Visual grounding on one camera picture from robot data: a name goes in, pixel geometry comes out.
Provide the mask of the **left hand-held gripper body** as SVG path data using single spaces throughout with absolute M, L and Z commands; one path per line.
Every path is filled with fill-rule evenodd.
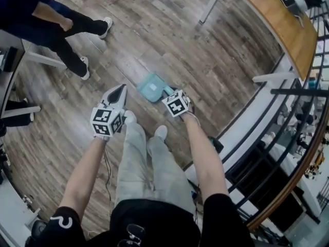
M 120 133 L 124 124 L 124 109 L 114 109 L 109 105 L 99 103 L 92 110 L 90 124 L 94 134 L 99 137 L 113 137 Z

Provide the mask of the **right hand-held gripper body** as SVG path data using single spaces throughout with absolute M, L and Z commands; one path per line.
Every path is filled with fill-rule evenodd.
M 180 116 L 189 110 L 190 98 L 183 90 L 176 91 L 173 95 L 162 100 L 172 117 Z

